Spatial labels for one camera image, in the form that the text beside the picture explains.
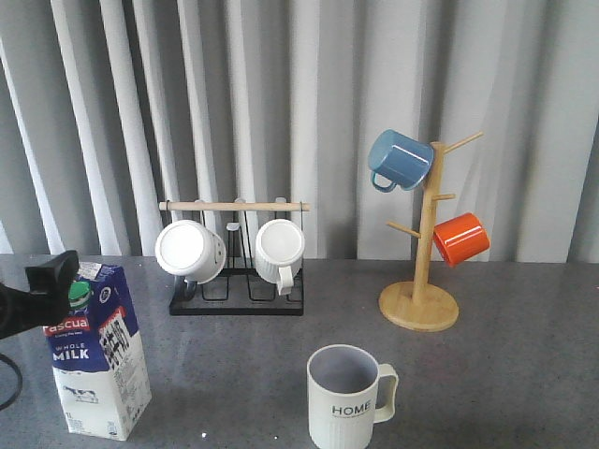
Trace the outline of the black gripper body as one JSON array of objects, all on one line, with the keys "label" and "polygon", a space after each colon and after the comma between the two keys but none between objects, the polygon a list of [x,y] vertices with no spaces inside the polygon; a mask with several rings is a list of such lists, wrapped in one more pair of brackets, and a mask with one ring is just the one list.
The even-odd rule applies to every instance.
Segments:
[{"label": "black gripper body", "polygon": [[60,324],[70,311],[70,282],[48,291],[24,292],[1,284],[1,338]]}]

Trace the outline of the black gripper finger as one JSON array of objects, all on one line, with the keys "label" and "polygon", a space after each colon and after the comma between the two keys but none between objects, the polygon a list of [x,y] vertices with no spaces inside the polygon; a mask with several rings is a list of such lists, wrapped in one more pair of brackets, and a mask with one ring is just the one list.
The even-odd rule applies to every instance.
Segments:
[{"label": "black gripper finger", "polygon": [[50,299],[68,299],[70,285],[79,270],[79,255],[69,250],[50,261],[25,268],[31,294]]}]

